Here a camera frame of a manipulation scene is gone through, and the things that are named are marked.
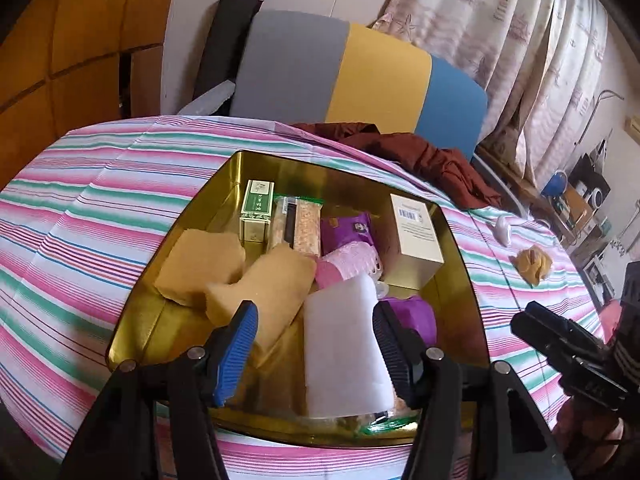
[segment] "air conditioner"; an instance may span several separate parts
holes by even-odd
[[[626,118],[625,131],[635,142],[640,144],[640,117],[634,115]]]

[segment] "table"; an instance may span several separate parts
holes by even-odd
[[[514,225],[502,247],[494,208],[463,212],[443,192],[393,163],[271,121],[158,117],[74,130],[0,193],[0,396],[31,439],[62,459],[109,372],[104,353],[131,287],[189,200],[237,150],[322,164],[423,196],[442,209],[476,295],[492,360],[517,371],[550,425],[564,402],[558,375],[511,335],[511,317],[532,300],[601,335],[580,276],[556,237],[535,222]],[[510,262],[541,246],[554,260],[531,288]],[[173,478],[166,413],[159,413],[165,476]],[[231,478],[386,480],[408,448],[282,446],[220,433]],[[456,467],[458,476],[464,465]]]
[[[571,218],[575,222],[575,226],[570,227],[564,219],[562,219],[547,197],[540,195],[535,186],[517,176],[510,168],[505,166],[500,159],[487,150],[484,146],[479,145],[476,148],[479,155],[486,160],[498,175],[503,178],[513,189],[516,197],[532,209],[532,213],[538,218],[548,220],[553,226],[554,231],[558,234],[561,245],[567,249],[575,244],[580,237],[581,231],[590,223],[593,218],[593,210],[572,187],[567,186],[564,192],[564,198],[570,208]]]

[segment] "white foam block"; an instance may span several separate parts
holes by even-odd
[[[373,333],[376,286],[360,274],[305,301],[306,406],[311,418],[391,410],[394,390]]]

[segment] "wooden cabinet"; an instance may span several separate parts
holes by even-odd
[[[127,0],[120,49],[164,43],[171,0]]]
[[[0,189],[56,140],[47,88],[39,87],[0,114]]]
[[[159,113],[170,3],[30,2],[0,44],[0,188],[56,137],[119,119],[121,88],[134,117]],[[131,61],[128,84],[121,58]]]
[[[162,72],[162,46],[138,50],[131,54],[132,117],[160,114],[160,74]]]
[[[60,0],[53,31],[51,73],[114,54],[127,0]]]
[[[32,0],[0,44],[0,108],[47,76],[57,1]]]
[[[75,128],[120,118],[117,54],[78,67],[50,85],[59,137]]]

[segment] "yellow sponge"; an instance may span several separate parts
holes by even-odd
[[[214,326],[226,325],[242,300],[258,307],[258,333],[252,364],[259,366],[291,324],[309,293],[316,262],[288,244],[264,254],[233,285],[207,287],[207,317]]]
[[[238,235],[187,229],[162,264],[154,285],[169,300],[204,309],[206,286],[238,280],[243,267],[244,249]]]
[[[520,251],[513,261],[522,279],[532,286],[538,286],[541,280],[546,279],[552,264],[551,257],[537,245]]]

